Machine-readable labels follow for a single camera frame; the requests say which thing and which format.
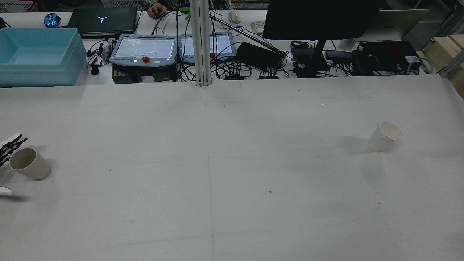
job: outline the paper cup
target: paper cup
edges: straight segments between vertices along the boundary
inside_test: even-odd
[[[375,152],[389,148],[401,137],[401,129],[391,122],[383,121],[377,124],[374,134],[367,143],[367,147]]]
[[[50,174],[50,165],[34,149],[25,148],[15,152],[10,160],[10,168],[33,179],[44,179]]]

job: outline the blue light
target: blue light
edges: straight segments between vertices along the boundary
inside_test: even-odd
[[[57,14],[49,13],[44,18],[45,27],[47,27],[47,28],[56,27],[56,26],[58,26],[58,23],[60,22],[60,20],[61,20],[61,18]]]

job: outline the monitor stand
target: monitor stand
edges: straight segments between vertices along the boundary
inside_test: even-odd
[[[329,70],[322,50],[326,40],[318,40],[316,48],[292,48],[293,67],[297,78],[312,78]]]

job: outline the green cable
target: green cable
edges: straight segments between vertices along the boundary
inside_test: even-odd
[[[406,73],[409,72],[409,70],[411,69],[412,64],[413,64],[415,61],[417,61],[417,60],[424,60],[424,61],[427,61],[427,62],[430,64],[430,73],[433,73],[433,64],[432,64],[432,62],[431,62],[429,59],[427,59],[427,58],[417,58],[417,59],[415,59],[414,61],[412,61],[412,62],[409,64],[409,66],[407,67]]]

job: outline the keyboard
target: keyboard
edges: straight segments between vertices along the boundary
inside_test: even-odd
[[[256,21],[251,23],[251,30],[253,33],[263,34],[264,21]]]

